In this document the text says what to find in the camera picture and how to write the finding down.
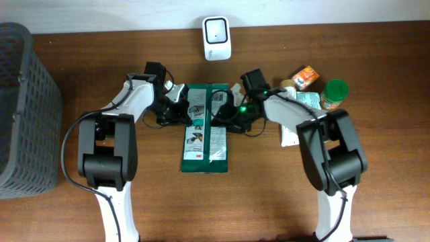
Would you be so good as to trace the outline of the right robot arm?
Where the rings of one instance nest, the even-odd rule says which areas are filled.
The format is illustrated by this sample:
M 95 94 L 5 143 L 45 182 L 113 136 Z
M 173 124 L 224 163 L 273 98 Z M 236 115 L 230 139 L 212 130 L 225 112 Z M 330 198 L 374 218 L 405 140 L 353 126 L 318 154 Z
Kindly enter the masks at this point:
M 212 115 L 211 126 L 244 134 L 262 118 L 297 134 L 305 174 L 317 190 L 317 241 L 353 241 L 351 207 L 368 161 L 349 114 L 312 108 L 272 88 L 260 69 L 241 75 L 245 96 L 239 106 L 231 97 Z

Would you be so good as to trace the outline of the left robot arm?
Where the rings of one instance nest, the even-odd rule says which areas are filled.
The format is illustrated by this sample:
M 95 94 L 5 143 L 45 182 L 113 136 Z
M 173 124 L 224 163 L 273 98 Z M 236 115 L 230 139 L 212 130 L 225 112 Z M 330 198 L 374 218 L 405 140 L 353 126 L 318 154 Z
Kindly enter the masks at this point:
M 169 75 L 161 63 L 147 62 L 143 73 L 126 75 L 110 104 L 78 121 L 77 169 L 97 198 L 106 241 L 140 240 L 131 201 L 138 165 L 135 124 L 146 111 L 161 127 L 192 123 L 187 85 L 166 81 Z

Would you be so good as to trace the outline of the green lid jar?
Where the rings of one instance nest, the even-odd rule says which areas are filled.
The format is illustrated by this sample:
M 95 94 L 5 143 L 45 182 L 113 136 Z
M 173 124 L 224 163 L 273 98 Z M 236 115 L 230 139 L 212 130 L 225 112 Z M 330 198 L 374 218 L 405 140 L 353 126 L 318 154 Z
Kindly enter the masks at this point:
M 320 106 L 326 110 L 334 110 L 340 106 L 349 94 L 349 86 L 342 79 L 332 79 L 320 94 Z

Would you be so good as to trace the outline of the white tube gold cap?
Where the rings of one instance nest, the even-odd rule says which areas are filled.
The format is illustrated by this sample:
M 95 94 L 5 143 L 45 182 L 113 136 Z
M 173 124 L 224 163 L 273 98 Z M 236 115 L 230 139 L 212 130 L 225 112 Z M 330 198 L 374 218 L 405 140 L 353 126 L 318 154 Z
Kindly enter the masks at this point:
M 280 85 L 286 90 L 286 97 L 296 100 L 296 86 L 292 79 L 283 80 Z M 281 125 L 281 146 L 290 147 L 299 144 L 299 138 L 296 134 L 295 126 L 292 125 L 292 115 L 288 115 L 288 125 Z

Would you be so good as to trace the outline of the orange tissue pack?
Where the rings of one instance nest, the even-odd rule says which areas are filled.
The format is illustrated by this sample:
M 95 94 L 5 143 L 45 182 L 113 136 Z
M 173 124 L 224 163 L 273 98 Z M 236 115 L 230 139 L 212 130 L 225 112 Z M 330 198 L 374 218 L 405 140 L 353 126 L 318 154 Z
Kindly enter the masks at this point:
M 307 66 L 297 72 L 292 77 L 292 80 L 294 81 L 295 86 L 302 91 L 313 84 L 319 77 L 320 75 L 311 66 Z

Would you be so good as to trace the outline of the teal tissue pack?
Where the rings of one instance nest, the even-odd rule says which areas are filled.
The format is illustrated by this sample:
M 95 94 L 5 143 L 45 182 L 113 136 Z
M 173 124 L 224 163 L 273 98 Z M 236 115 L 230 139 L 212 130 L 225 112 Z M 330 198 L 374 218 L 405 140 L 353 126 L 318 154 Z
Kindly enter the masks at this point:
M 320 95 L 315 92 L 296 92 L 296 99 L 299 102 L 302 102 L 304 104 L 307 104 L 308 106 L 318 109 L 321 109 L 320 106 Z

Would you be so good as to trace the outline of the green wipes package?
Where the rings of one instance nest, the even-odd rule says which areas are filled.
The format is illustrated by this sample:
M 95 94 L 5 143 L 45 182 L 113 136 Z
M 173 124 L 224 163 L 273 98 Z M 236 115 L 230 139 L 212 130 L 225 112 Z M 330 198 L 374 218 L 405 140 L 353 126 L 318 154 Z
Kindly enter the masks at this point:
M 212 127 L 212 116 L 226 103 L 227 84 L 189 86 L 187 113 L 191 126 L 185 128 L 181 172 L 226 173 L 228 146 L 226 129 Z

